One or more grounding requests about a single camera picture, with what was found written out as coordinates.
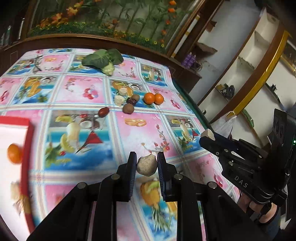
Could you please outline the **person's right hand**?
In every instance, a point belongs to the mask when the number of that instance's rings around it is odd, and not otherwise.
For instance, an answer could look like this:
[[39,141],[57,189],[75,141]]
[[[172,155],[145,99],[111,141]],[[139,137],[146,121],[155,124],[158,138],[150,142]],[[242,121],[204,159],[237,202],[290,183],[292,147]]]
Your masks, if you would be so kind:
[[257,204],[244,193],[240,196],[237,204],[249,216],[255,215],[260,223],[267,223],[273,219],[278,210],[274,203]]

